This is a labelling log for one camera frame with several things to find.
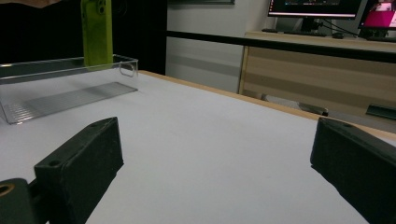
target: screw hole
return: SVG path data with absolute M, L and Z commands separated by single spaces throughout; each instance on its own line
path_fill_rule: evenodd
M 60 161 L 50 161 L 50 162 L 49 162 L 49 165 L 50 165 L 50 166 L 57 166 L 57 165 L 59 165 L 59 164 L 61 164 Z
M 10 193 L 15 188 L 14 184 L 0 185 L 0 197 Z

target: transparent plastic bin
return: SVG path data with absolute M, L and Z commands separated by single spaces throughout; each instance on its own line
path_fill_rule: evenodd
M 137 60 L 84 66 L 84 58 L 0 64 L 0 117 L 9 124 L 137 91 Z

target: wooden desk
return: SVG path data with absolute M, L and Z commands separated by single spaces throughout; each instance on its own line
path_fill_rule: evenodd
M 246 33 L 247 38 L 307 46 L 383 51 L 396 55 L 396 44 L 361 39 Z M 239 92 L 268 94 L 359 117 L 370 104 L 396 107 L 396 61 L 382 63 L 293 52 L 245 48 Z M 390 119 L 379 119 L 395 123 Z
M 139 82 L 21 125 L 1 120 L 0 179 L 32 181 L 75 133 L 118 117 L 125 164 L 87 223 L 365 223 L 310 167 L 316 116 L 149 72 Z M 396 146 L 395 134 L 370 132 Z

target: monitor stand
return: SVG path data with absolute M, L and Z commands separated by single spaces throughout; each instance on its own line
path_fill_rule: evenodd
M 324 33 L 314 33 L 312 30 L 317 30 L 318 26 L 314 22 L 314 18 L 303 18 L 300 31 L 285 31 L 288 35 L 312 35 L 312 36 L 326 36 Z
M 303 23 L 301 24 L 301 32 L 311 32 L 315 30 L 314 18 L 303 18 Z

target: white wall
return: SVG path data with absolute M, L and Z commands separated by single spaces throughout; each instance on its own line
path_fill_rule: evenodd
M 243 37 L 266 26 L 268 0 L 235 5 L 170 5 L 168 30 Z M 237 92 L 243 47 L 168 37 L 166 75 Z

